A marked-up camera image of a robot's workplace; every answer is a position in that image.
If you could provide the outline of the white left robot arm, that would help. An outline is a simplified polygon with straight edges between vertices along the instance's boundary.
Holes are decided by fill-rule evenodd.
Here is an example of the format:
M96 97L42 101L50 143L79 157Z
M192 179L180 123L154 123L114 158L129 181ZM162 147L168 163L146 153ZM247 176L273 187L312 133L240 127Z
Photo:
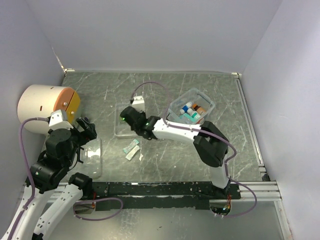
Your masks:
M29 165L26 160L27 178L22 200L9 225L4 240L46 240L66 212L80 199L89 199L94 192L93 180L82 173L73 174L67 186L49 208L45 206L70 171L74 162L80 162L83 146L97 138L96 126L87 119L76 119L82 130L71 125L61 116L34 117L21 123L44 121L49 125L45 150L37 162Z

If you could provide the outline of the white bottle green label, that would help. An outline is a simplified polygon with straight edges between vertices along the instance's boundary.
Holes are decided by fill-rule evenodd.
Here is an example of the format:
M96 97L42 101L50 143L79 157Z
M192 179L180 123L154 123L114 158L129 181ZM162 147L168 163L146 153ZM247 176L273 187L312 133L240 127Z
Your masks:
M194 121L199 121L201 118L201 115L195 110L192 110L191 108L187 110L187 113L192 117Z

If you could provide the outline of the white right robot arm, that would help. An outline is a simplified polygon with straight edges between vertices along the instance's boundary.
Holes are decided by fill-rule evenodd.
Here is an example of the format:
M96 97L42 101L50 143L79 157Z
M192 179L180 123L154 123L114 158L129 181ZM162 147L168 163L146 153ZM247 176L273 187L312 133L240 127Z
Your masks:
M172 140L193 145L202 162L211 168L213 195L223 199L229 194L230 180L224 166L229 140L212 122L189 125L167 121L158 116L146 117L144 112L138 112L132 106L122 110L120 117L144 139Z

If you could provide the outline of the amber bottle orange cap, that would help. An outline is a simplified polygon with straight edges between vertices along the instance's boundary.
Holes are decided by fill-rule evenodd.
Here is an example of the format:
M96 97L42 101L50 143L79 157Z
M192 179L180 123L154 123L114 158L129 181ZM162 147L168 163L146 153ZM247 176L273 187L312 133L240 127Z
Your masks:
M200 115L203 115L206 113L206 110L202 106L199 106L197 104L193 104L192 109Z

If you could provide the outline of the clear first aid box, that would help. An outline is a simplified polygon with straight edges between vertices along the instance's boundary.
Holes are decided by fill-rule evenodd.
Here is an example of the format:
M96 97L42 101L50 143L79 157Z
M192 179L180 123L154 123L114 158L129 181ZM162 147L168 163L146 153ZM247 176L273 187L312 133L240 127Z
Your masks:
M212 113L213 109L216 106L214 101L204 92L200 91L197 88L191 88L190 90L186 91L170 103L166 119L170 122L174 122L174 120L178 116L182 115L180 113L180 109L188 102L192 102L192 104L197 104L206 110L206 113L201 115L200 120L197 121L196 124L202 124L205 120L207 120L209 115Z

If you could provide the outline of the clear compartment tray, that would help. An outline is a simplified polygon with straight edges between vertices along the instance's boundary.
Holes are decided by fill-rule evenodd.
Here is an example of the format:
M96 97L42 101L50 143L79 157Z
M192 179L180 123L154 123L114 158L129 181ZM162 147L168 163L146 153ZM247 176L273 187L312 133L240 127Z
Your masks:
M119 139L130 139L137 136L137 134L131 130L131 127L120 117L120 113L129 105L129 103L115 104L114 135Z

